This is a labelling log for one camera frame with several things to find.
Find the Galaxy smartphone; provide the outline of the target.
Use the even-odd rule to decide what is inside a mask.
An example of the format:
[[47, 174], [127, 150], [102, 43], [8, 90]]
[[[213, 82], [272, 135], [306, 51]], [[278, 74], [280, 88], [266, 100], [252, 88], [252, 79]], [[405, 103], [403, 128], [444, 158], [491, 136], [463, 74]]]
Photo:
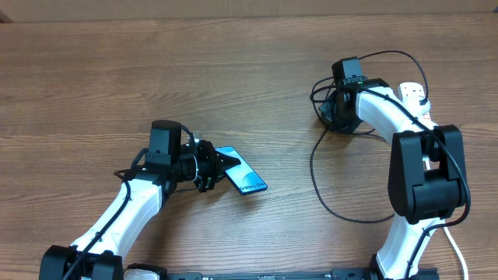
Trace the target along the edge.
[[235, 150], [234, 147], [219, 147], [216, 148], [216, 151], [224, 156], [230, 156], [240, 160], [240, 164], [230, 167], [225, 174], [241, 195], [253, 194], [267, 190], [268, 185]]

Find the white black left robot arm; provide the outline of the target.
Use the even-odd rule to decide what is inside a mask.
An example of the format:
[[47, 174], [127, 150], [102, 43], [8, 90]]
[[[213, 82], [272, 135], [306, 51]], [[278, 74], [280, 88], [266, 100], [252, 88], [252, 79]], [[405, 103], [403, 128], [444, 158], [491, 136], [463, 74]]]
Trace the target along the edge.
[[129, 168], [118, 170], [121, 189], [107, 210], [82, 236], [67, 247], [53, 245], [42, 257], [41, 279], [123, 279], [123, 260], [146, 223], [175, 192], [191, 181], [199, 192], [212, 190], [227, 170], [241, 161], [216, 151], [211, 142], [191, 136], [179, 122], [151, 123], [148, 147]]

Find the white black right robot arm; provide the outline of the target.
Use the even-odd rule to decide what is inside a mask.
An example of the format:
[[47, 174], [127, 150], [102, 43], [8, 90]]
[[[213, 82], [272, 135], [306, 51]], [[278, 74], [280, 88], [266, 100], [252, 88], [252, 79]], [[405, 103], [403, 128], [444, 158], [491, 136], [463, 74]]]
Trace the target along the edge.
[[310, 101], [328, 131], [354, 135], [370, 124], [391, 147], [388, 197], [394, 214], [388, 237], [366, 268], [334, 268], [333, 279], [438, 279], [418, 263], [437, 229], [463, 222], [471, 207], [461, 131], [430, 118], [427, 84], [404, 82], [393, 90], [368, 79], [359, 58], [331, 67], [331, 85], [316, 83]]

